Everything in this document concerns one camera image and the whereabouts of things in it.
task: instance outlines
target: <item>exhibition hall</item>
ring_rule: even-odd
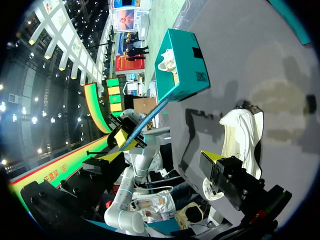
[[[20,223],[53,239],[284,236],[320,164],[319,60],[285,0],[30,2],[0,63]]]

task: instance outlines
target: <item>white cloth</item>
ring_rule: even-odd
[[[134,192],[132,200],[135,200],[136,205],[139,207],[135,211],[139,212],[143,221],[148,224],[175,217],[176,206],[168,190],[144,195]]]
[[[221,156],[229,158],[235,156],[240,159],[246,172],[256,179],[261,178],[261,169],[255,159],[255,148],[260,141],[264,129],[264,114],[252,114],[246,109],[234,109],[221,118],[224,125],[224,143]],[[207,200],[215,201],[224,196],[223,192],[214,194],[210,181],[205,178],[202,190]]]

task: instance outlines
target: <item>ceiling light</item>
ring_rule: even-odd
[[[34,116],[31,121],[33,124],[36,124],[38,122],[38,118]]]
[[[15,115],[15,114],[13,114],[13,116],[12,116],[12,122],[16,122],[17,121],[17,115]]]
[[[3,101],[0,105],[0,111],[4,112],[6,110],[6,103]]]

